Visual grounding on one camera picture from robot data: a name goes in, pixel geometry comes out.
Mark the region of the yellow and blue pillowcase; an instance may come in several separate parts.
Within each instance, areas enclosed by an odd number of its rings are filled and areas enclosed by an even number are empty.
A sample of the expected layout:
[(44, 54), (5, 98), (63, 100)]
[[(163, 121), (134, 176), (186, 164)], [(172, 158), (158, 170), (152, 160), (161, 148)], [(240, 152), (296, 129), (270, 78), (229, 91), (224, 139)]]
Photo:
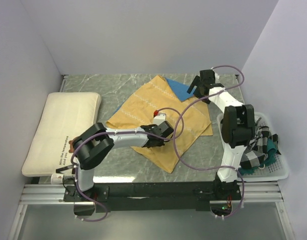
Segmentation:
[(179, 137), (160, 147), (134, 147), (162, 170), (172, 173), (182, 156), (200, 136), (212, 136), (212, 121), (208, 106), (196, 97), (184, 101), (176, 96), (167, 79), (157, 75), (135, 91), (106, 122), (112, 129), (132, 129), (153, 122), (155, 110), (166, 114), (166, 120), (176, 128)]

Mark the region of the cream pillow with bear print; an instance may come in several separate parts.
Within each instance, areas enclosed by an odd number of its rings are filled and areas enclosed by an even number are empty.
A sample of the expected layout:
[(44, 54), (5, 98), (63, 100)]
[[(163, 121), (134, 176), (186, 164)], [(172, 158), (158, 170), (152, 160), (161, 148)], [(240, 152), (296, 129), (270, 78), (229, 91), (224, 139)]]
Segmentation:
[(101, 96), (95, 92), (54, 92), (47, 97), (22, 166), (26, 177), (44, 177), (70, 165), (70, 141), (97, 121)]

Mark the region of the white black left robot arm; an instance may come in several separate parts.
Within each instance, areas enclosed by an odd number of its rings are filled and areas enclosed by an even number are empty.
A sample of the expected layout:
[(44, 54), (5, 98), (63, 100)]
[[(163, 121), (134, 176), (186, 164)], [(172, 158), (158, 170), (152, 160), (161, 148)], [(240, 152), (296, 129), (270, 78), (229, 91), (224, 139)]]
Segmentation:
[(165, 145), (167, 137), (174, 132), (173, 127), (163, 121), (160, 124), (142, 125), (131, 129), (112, 129), (96, 123), (71, 141), (72, 164), (77, 170), (75, 194), (80, 200), (88, 201), (94, 194), (95, 168), (112, 149), (125, 147), (152, 148)]

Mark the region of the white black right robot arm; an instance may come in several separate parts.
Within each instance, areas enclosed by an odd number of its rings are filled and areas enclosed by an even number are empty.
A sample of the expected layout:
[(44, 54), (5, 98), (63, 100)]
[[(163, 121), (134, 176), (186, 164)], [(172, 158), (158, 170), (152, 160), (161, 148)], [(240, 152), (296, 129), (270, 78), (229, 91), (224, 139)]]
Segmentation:
[(227, 183), (234, 182), (238, 174), (243, 153), (255, 136), (255, 111), (251, 104), (243, 104), (235, 99), (221, 83), (216, 82), (216, 73), (212, 69), (201, 70), (187, 93), (197, 98), (209, 96), (203, 101), (214, 103), (222, 112), (221, 139), (223, 157), (217, 177), (221, 181), (214, 185), (213, 195), (220, 200), (225, 199), (231, 189)]

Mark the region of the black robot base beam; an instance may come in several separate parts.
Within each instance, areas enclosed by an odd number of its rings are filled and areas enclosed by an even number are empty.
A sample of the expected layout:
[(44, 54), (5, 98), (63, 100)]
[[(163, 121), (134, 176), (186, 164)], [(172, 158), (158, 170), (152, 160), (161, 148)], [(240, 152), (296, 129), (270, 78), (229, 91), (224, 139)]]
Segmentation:
[(96, 183), (85, 193), (111, 211), (187, 210), (209, 211), (211, 201), (238, 201), (237, 182), (127, 182)]

